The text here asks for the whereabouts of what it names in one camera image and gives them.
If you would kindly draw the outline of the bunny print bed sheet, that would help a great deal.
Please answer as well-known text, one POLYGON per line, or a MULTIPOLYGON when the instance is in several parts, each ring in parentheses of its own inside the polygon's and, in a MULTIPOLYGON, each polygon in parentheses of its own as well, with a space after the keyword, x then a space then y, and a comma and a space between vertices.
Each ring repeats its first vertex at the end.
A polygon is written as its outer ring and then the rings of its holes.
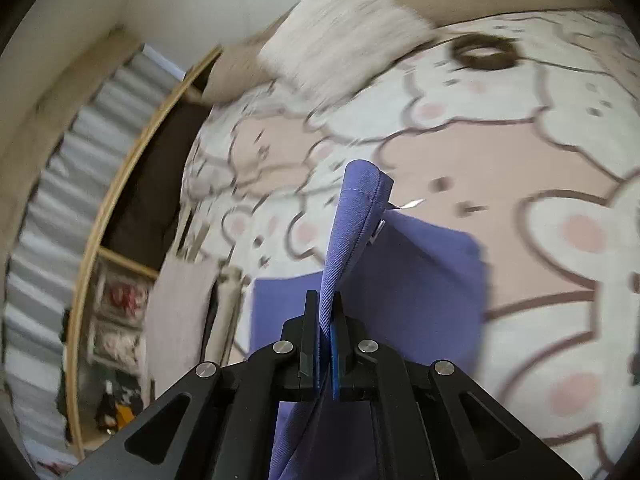
POLYGON ((183 173, 186 242, 254 286, 321 272, 346 166, 390 206, 480 246, 488 299, 472 375, 586 479, 639 437, 639 48, 600 11, 439 29, 341 105, 261 84, 204 122, 183 173))

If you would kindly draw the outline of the beige folded clothes stack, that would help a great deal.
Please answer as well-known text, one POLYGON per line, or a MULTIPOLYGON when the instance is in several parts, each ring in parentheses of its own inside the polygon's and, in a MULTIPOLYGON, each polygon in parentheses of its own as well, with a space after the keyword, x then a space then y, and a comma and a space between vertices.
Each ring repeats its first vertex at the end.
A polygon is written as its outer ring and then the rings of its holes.
POLYGON ((212 259, 167 257, 145 317, 146 372, 161 396, 194 366, 225 366, 238 322, 244 276, 212 259))

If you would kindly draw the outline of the purple-blue garment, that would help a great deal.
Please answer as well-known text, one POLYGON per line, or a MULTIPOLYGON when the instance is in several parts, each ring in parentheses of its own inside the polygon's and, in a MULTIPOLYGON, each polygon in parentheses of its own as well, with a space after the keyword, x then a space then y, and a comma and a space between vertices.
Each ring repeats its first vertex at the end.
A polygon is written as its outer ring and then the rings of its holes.
MULTIPOLYGON (((480 246, 466 233, 434 226, 390 206, 393 181, 366 160, 344 173, 323 271, 264 278, 254 286, 250 350, 270 344, 283 324, 319 294, 319 326, 329 336, 330 303, 369 337, 423 365, 446 359, 472 373, 488 299, 480 246)), ((281 405, 269 471, 273 479, 374 479, 371 413, 364 402, 281 405)))

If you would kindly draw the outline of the wooden shelf unit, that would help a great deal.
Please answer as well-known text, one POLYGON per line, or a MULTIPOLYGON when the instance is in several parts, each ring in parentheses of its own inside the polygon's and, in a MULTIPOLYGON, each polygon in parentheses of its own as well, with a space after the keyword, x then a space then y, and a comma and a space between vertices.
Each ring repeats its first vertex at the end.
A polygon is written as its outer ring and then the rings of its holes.
POLYGON ((163 125, 169 113, 180 101, 189 100, 196 102, 201 99, 201 91, 194 86, 194 81, 196 81, 201 74, 208 74, 221 55, 222 47, 217 44, 200 62, 193 65, 190 70, 186 72, 183 80, 171 90, 168 97, 154 110, 149 121, 140 129, 140 132, 134 138, 134 143, 127 152, 124 161, 120 164, 110 187, 106 191, 98 213, 96 214, 96 220, 94 220, 89 233, 85 252, 77 273, 74 298, 70 306, 70 314, 68 315, 66 324, 64 356, 65 402, 67 422, 70 427, 70 448, 78 460, 83 460, 86 457, 86 445, 84 434, 82 433, 80 414, 78 380, 81 349, 84 348, 81 343, 81 336, 82 330, 84 329, 86 304, 90 292, 94 266, 99 258, 102 258, 129 272, 140 274, 149 280, 156 278, 158 275, 155 270, 148 266, 104 247, 102 245, 104 233, 111 221, 112 214, 122 195, 122 191, 146 148, 156 135, 158 128, 163 125))

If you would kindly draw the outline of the grey striped curtain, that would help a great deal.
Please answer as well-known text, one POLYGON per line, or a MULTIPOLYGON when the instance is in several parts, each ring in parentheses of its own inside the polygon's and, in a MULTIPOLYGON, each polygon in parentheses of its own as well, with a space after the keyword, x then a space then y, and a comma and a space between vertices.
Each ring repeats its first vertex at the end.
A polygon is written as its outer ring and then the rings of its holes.
POLYGON ((77 463, 67 444, 65 344, 78 269, 102 200, 134 141, 182 76, 143 46, 66 122, 9 251, 2 364, 26 460, 40 479, 77 463))

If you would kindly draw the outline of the white fluffy pillow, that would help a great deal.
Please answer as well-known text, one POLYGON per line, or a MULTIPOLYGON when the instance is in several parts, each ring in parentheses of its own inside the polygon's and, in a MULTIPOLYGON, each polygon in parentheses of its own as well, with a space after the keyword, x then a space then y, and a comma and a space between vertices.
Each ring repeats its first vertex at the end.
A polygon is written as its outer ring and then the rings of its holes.
POLYGON ((314 107, 362 89, 433 38, 434 26, 395 0, 300 0, 257 55, 314 107))

